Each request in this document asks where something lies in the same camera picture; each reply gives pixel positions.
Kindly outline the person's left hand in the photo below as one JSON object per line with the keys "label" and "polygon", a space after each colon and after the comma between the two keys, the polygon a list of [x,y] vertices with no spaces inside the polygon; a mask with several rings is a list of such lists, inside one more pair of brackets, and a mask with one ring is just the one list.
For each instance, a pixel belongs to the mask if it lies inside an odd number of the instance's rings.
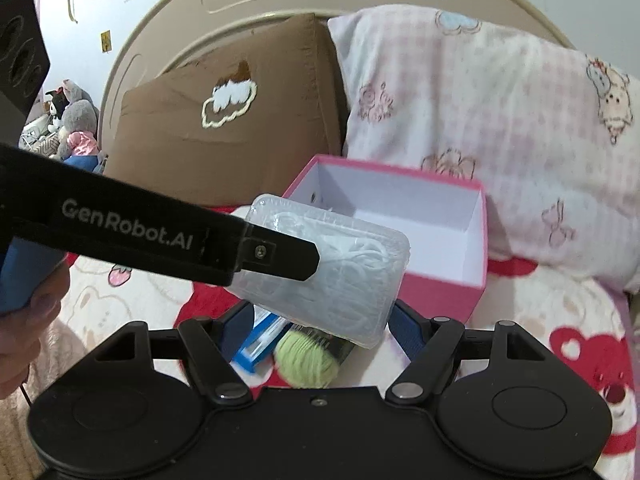
{"label": "person's left hand", "polygon": [[30,303],[1,318],[0,396],[4,400],[21,388],[40,355],[40,337],[58,317],[61,301],[70,287],[65,260],[37,287]]}

